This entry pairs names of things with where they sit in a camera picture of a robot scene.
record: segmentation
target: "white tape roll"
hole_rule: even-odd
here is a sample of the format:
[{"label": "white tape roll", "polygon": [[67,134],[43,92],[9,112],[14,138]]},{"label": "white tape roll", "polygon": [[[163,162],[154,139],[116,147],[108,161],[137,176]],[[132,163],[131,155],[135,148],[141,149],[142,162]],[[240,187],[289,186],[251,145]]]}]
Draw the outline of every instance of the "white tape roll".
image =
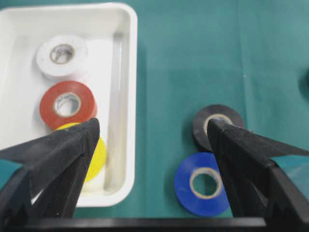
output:
[{"label": "white tape roll", "polygon": [[88,68],[85,41],[75,35],[59,35],[44,42],[37,52],[37,64],[53,81],[77,80]]}]

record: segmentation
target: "tape roll core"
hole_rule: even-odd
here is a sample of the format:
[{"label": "tape roll core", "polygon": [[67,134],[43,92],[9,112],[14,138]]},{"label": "tape roll core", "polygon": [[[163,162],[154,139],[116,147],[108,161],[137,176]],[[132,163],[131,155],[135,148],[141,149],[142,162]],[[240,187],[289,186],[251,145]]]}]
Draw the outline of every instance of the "tape roll core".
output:
[{"label": "tape roll core", "polygon": [[[195,190],[193,187],[193,180],[195,177],[197,177],[200,174],[207,174],[213,178],[213,180],[216,182],[216,191],[212,195],[203,195],[200,194],[198,191]],[[220,178],[220,175],[212,168],[198,168],[195,171],[193,171],[192,175],[190,176],[190,188],[191,191],[199,198],[201,199],[211,199],[219,195],[220,191],[222,191],[222,181]]]},{"label": "tape roll core", "polygon": [[[68,102],[73,102],[73,106],[71,107],[70,112],[61,112],[61,108]],[[54,111],[60,117],[71,117],[75,115],[81,108],[82,101],[81,99],[75,94],[71,92],[62,93],[60,94],[56,100],[54,101]]]}]

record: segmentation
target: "yellow tape roll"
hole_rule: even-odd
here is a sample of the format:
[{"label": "yellow tape roll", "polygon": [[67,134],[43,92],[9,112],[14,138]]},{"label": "yellow tape roll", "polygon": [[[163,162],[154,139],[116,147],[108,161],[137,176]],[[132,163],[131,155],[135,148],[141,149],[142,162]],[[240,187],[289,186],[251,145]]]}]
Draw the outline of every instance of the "yellow tape roll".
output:
[{"label": "yellow tape roll", "polygon": [[[68,123],[68,124],[62,125],[61,127],[58,127],[57,130],[66,129],[71,126],[77,125],[77,124],[79,123],[77,122]],[[99,171],[102,169],[102,167],[105,164],[105,160],[106,160],[106,146],[104,144],[103,139],[100,136],[100,138],[98,139],[97,147],[95,149],[95,152],[92,156],[92,159],[91,159],[91,162],[88,168],[85,182],[91,180],[93,177],[95,177],[99,173]]]}]

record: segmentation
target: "black object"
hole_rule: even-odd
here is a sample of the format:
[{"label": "black object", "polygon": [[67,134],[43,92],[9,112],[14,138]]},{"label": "black object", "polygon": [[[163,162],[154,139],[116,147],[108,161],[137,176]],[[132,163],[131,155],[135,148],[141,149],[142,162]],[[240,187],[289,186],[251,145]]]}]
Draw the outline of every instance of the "black object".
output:
[{"label": "black object", "polygon": [[[76,204],[83,182],[82,180],[81,184],[76,184],[75,187],[70,183],[66,185],[64,183],[67,182],[66,177],[69,175],[65,176],[65,173],[69,172],[70,178],[79,176],[77,172],[80,172],[80,169],[77,170],[75,162],[79,163],[81,159],[85,159],[85,163],[80,166],[84,167],[82,176],[85,177],[90,153],[93,153],[98,140],[98,132],[98,122],[91,120],[60,133],[55,132],[50,136],[0,151],[1,158],[7,158],[9,157],[7,154],[17,152],[28,154],[30,157],[33,153],[37,159],[40,159],[40,156],[46,153],[49,161],[59,165],[60,170],[65,170],[60,174],[62,178],[57,179],[59,185],[56,185],[55,180],[50,185],[50,189],[55,189],[54,193],[48,194],[43,191],[45,194],[41,194],[50,204],[44,204],[43,199],[42,201],[38,199],[37,202],[41,202],[40,207],[36,206],[37,203],[31,206],[30,190],[32,189],[33,194],[34,189],[44,188],[41,177],[31,177],[31,173],[50,173],[49,170],[54,167],[39,161],[37,165],[35,162],[30,162],[29,164],[33,165],[30,167],[35,168],[26,169],[28,162],[25,156],[24,167],[13,174],[0,191],[2,226],[0,230],[74,232],[111,229],[238,232],[309,230],[309,202],[276,163],[269,159],[269,157],[286,154],[309,155],[309,152],[214,119],[208,124],[208,135],[236,218],[63,218],[72,216],[73,205]],[[71,159],[66,157],[63,162],[52,159],[59,154],[69,154]],[[42,175],[42,179],[50,182],[56,177],[53,173],[50,175],[52,177],[48,178]],[[41,187],[38,187],[36,182],[41,183]],[[66,197],[61,197],[60,192],[66,193]],[[55,194],[61,203],[53,206],[51,202],[56,202]]]},{"label": "black object", "polygon": [[239,127],[245,127],[245,122],[232,108],[225,105],[209,105],[201,109],[193,121],[193,137],[202,151],[212,152],[211,144],[207,135],[207,124],[210,119],[223,120],[226,123]]},{"label": "black object", "polygon": [[309,230],[309,202],[269,159],[308,156],[309,151],[215,119],[208,124],[208,135],[235,217],[264,217],[284,230]]},{"label": "black object", "polygon": [[0,189],[0,231],[30,218],[72,217],[98,138],[91,119],[0,151],[0,159],[23,164]]}]

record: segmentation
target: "red tape roll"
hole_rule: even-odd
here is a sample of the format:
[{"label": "red tape roll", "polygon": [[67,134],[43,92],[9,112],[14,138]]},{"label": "red tape roll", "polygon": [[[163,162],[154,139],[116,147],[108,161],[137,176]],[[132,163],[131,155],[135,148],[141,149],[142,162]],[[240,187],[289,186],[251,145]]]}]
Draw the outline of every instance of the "red tape roll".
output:
[{"label": "red tape roll", "polygon": [[[71,101],[73,112],[61,113],[61,107]],[[80,82],[64,81],[52,86],[42,97],[40,114],[43,121],[55,130],[70,122],[85,122],[97,114],[97,105],[90,89]]]}]

